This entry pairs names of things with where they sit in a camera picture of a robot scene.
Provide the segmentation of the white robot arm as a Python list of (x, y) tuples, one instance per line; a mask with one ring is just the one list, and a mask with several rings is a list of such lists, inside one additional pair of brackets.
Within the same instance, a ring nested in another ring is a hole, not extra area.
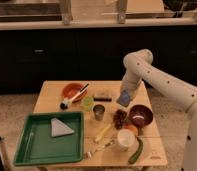
[(191, 116), (185, 143), (183, 171), (197, 171), (197, 87), (152, 66), (153, 54), (148, 49), (128, 53), (118, 103), (127, 107), (135, 98), (141, 80), (170, 98)]

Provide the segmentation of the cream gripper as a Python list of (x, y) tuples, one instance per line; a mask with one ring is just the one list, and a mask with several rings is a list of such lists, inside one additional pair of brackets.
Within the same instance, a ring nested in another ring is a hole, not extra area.
[(138, 84), (123, 84), (121, 86), (121, 93), (133, 100), (137, 95), (138, 88)]

